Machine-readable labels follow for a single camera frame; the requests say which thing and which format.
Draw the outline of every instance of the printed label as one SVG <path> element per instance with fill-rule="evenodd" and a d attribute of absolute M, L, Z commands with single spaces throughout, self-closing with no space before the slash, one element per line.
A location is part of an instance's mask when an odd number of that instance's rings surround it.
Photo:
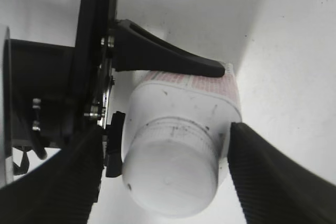
<path fill-rule="evenodd" d="M 220 78 L 210 78 L 204 76 L 190 76 L 185 74 L 168 72 L 149 72 L 144 81 L 158 81 L 174 83 L 189 90 L 199 90 L 204 93 L 215 94 L 219 97 L 229 98 L 240 109 L 239 93 L 236 77 L 233 72 L 233 65 L 224 64 L 225 74 Z"/>

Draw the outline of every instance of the white plastic bottle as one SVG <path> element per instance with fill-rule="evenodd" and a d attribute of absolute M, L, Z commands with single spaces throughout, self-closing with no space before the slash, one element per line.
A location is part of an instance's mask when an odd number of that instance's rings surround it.
<path fill-rule="evenodd" d="M 123 140 L 123 181 L 150 212 L 192 216 L 225 178 L 229 128 L 242 120 L 231 64 L 222 78 L 149 72 L 133 91 Z"/>

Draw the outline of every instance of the white background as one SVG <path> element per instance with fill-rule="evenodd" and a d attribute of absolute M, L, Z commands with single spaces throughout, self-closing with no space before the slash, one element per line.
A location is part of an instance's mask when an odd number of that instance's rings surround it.
<path fill-rule="evenodd" d="M 12 38 L 73 46 L 78 8 L 79 0 L 0 0 L 0 23 Z M 119 0 L 118 17 L 195 54 L 232 62 L 244 121 L 336 184 L 335 0 Z M 114 109 L 125 110 L 134 79 L 117 76 Z M 183 220 L 146 213 L 118 178 L 103 179 L 89 223 L 245 221 L 230 178 L 205 211 Z"/>

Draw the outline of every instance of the white bottle cap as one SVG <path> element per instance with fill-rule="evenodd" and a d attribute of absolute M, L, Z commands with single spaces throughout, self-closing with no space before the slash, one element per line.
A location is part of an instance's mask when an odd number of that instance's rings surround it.
<path fill-rule="evenodd" d="M 195 215 L 213 200 L 218 156 L 210 136 L 178 118 L 141 128 L 123 165 L 123 181 L 143 208 L 172 218 Z"/>

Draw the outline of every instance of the metal screw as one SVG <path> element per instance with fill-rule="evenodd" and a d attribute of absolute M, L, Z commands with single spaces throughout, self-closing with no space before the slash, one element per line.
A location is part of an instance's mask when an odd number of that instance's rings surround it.
<path fill-rule="evenodd" d="M 101 40 L 100 40 L 100 45 L 101 45 L 101 46 L 104 46 L 104 45 L 105 45 L 105 38 L 104 38 L 104 37 L 101 38 Z M 108 46 L 108 48 L 113 48 L 113 47 L 114 47 L 114 37 L 109 36 L 109 37 L 107 38 L 107 46 Z"/>
<path fill-rule="evenodd" d="M 36 110 L 41 109 L 41 99 L 40 98 L 33 99 L 33 109 L 36 109 Z"/>
<path fill-rule="evenodd" d="M 99 106 L 92 105 L 90 108 L 90 112 L 85 112 L 84 116 L 89 118 L 90 120 L 100 120 L 102 116 L 105 116 L 106 109 L 103 107 L 101 109 L 101 113 L 99 113 Z"/>
<path fill-rule="evenodd" d="M 40 128 L 40 122 L 39 121 L 33 121 L 33 127 L 31 128 L 33 131 L 41 131 Z"/>

